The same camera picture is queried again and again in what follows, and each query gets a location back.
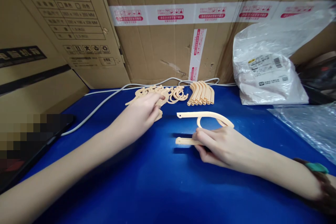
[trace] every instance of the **blue table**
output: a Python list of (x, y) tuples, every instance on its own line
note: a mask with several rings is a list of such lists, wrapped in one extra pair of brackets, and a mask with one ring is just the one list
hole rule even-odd
[[(203, 163), (194, 147), (175, 145), (175, 138), (194, 133), (196, 118), (176, 112), (213, 111), (258, 145), (289, 158), (300, 157), (336, 166), (273, 117), (268, 106), (242, 106), (236, 87), (214, 87), (215, 104), (162, 107), (163, 117), (135, 144), (93, 170), (54, 203), (36, 223), (324, 223), (291, 192), (261, 178)], [(106, 102), (74, 133), (61, 137), (26, 178), (60, 159), (107, 127), (135, 90), (122, 91)], [(110, 93), (83, 97), (64, 113), (77, 125)], [(213, 118), (202, 126), (215, 129)]]

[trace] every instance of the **forearm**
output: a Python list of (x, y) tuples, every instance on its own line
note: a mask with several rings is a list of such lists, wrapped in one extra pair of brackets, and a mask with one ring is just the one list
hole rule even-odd
[[(256, 175), (308, 200), (321, 198), (320, 183), (307, 167), (272, 150), (264, 150), (262, 158), (265, 162)], [(335, 186), (335, 177), (328, 175), (328, 178)]]
[(90, 170), (103, 163), (115, 150), (108, 129), (55, 163), (0, 195), (0, 223), (32, 223), (62, 194)]

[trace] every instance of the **barcode label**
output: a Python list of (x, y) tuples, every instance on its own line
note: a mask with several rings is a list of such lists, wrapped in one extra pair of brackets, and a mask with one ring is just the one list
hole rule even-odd
[(91, 57), (72, 57), (71, 59), (73, 59), (73, 60), (90, 60), (91, 59)]
[(274, 59), (274, 63), (275, 63), (275, 66), (277, 68), (281, 68), (282, 67), (281, 62), (279, 60), (279, 57)]

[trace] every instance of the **hand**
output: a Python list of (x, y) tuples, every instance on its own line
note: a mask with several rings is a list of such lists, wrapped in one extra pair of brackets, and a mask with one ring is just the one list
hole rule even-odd
[(149, 93), (128, 105), (124, 111), (107, 128), (121, 144), (121, 148), (135, 142), (154, 123), (159, 115), (159, 106), (155, 105), (163, 95)]
[(212, 153), (206, 152), (203, 146), (195, 146), (205, 163), (259, 175), (267, 161), (264, 148), (252, 143), (231, 127), (213, 131), (198, 128), (192, 138), (212, 151)]

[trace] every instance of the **bracelet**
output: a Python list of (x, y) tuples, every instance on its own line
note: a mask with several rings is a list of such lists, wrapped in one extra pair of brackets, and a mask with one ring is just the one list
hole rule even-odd
[(320, 163), (310, 163), (299, 158), (294, 158), (293, 160), (303, 164), (310, 170), (319, 181), (323, 193), (321, 199), (310, 201), (302, 198), (302, 200), (310, 207), (324, 214), (336, 215), (336, 189), (330, 184), (330, 180), (326, 176), (329, 173), (328, 169)]

